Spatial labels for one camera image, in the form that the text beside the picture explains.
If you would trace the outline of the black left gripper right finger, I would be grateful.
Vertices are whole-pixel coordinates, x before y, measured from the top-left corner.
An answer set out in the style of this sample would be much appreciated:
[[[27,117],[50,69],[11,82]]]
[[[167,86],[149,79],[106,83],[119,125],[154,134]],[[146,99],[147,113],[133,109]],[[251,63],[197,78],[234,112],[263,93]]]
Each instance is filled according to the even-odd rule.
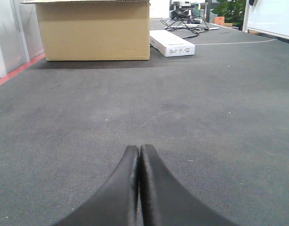
[[[139,184],[145,226],[233,226],[187,191],[170,173],[153,145],[142,145]]]

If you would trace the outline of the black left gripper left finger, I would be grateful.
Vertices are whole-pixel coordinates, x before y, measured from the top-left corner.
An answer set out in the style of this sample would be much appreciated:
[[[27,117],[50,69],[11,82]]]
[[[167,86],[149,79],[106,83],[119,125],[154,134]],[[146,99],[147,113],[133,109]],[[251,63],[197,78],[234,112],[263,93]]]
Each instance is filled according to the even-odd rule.
[[[138,201],[139,149],[126,147],[102,187],[56,226],[135,226]]]

